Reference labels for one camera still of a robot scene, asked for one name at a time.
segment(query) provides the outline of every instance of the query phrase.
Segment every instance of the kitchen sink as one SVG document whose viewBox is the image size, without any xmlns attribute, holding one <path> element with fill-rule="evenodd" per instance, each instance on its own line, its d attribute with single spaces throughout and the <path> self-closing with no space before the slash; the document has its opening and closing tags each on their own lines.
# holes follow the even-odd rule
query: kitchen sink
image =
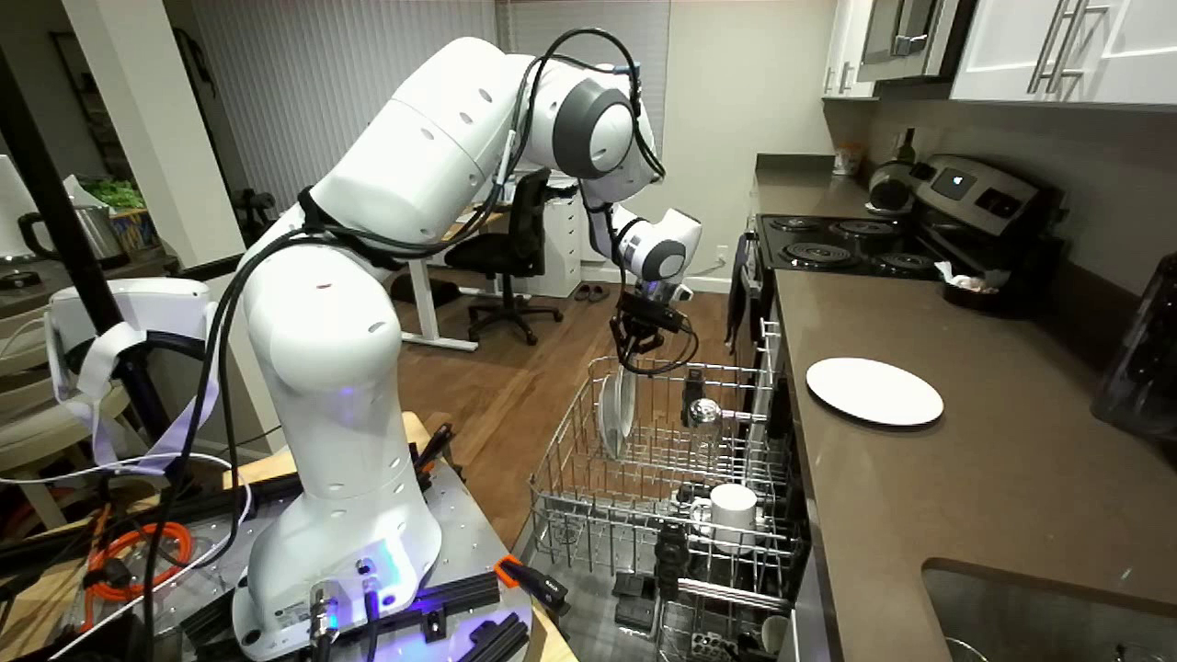
<svg viewBox="0 0 1177 662">
<path fill-rule="evenodd" d="M 943 557 L 925 589 L 954 662 L 1177 662 L 1177 608 Z"/>
</svg>

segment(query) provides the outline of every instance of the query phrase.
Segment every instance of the cup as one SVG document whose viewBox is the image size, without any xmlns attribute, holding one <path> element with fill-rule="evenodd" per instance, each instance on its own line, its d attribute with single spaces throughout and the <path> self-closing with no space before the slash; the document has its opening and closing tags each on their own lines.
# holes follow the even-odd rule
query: cup
<svg viewBox="0 0 1177 662">
<path fill-rule="evenodd" d="M 714 486 L 712 526 L 721 548 L 753 545 L 748 528 L 759 526 L 759 491 L 741 481 Z"/>
</svg>

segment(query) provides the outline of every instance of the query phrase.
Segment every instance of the metal rack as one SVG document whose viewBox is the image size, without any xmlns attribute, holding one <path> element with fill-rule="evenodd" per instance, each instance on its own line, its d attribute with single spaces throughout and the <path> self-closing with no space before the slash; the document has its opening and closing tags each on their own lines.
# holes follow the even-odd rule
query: metal rack
<svg viewBox="0 0 1177 662">
<path fill-rule="evenodd" d="M 623 649 L 599 613 L 617 573 L 655 577 L 651 643 L 661 658 L 691 658 L 699 635 L 737 635 L 792 608 L 808 545 L 805 523 L 792 518 L 789 442 L 767 435 L 776 342 L 769 327 L 761 371 L 689 363 L 649 378 L 599 360 L 552 435 L 530 481 L 524 557 L 584 592 L 595 616 L 582 635 L 595 654 Z M 753 526 L 712 523 L 707 496 L 721 481 L 759 491 Z"/>
</svg>

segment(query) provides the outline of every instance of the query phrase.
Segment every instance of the cabinet handle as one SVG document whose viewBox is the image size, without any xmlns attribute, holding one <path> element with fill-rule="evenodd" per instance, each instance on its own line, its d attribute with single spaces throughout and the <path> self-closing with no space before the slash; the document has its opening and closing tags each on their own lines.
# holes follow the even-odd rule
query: cabinet handle
<svg viewBox="0 0 1177 662">
<path fill-rule="evenodd" d="M 1072 3 L 1072 0 L 1056 0 L 1056 16 L 1052 16 L 1052 25 L 1049 25 L 1044 38 L 1041 38 L 1041 50 L 1038 50 L 1038 60 L 1034 60 L 1025 94 L 1034 94 L 1034 93 L 1041 88 L 1044 66 L 1049 66 L 1052 50 L 1056 50 L 1056 38 L 1060 38 L 1068 3 Z"/>
<path fill-rule="evenodd" d="M 1068 25 L 1068 33 L 1063 33 L 1063 46 L 1060 46 L 1060 60 L 1056 60 L 1056 70 L 1052 70 L 1052 81 L 1049 81 L 1049 93 L 1056 93 L 1056 98 L 1063 98 L 1063 81 L 1072 77 L 1072 81 L 1078 81 L 1081 77 L 1081 70 L 1073 70 L 1073 73 L 1068 73 L 1068 61 L 1072 61 L 1072 46 L 1073 46 L 1073 38 L 1078 38 L 1078 29 L 1081 29 L 1081 17 L 1103 17 L 1109 16 L 1109 7 L 1090 7 L 1090 0 L 1078 0 L 1073 3 L 1073 16 L 1072 16 L 1072 25 Z"/>
</svg>

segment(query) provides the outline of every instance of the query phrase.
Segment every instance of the chair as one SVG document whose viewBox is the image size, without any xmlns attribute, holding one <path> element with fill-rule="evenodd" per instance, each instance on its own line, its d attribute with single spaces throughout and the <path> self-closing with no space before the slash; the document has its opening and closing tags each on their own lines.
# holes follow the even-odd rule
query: chair
<svg viewBox="0 0 1177 662">
<path fill-rule="evenodd" d="M 530 171 L 515 186 L 515 207 L 504 235 L 476 235 L 445 253 L 445 266 L 481 274 L 502 274 L 502 301 L 497 306 L 470 306 L 470 338 L 481 336 L 490 325 L 515 325 L 525 344 L 539 344 L 525 315 L 552 315 L 564 318 L 559 307 L 530 306 L 515 296 L 515 274 L 540 274 L 545 272 L 545 203 L 547 203 L 547 170 Z"/>
</svg>

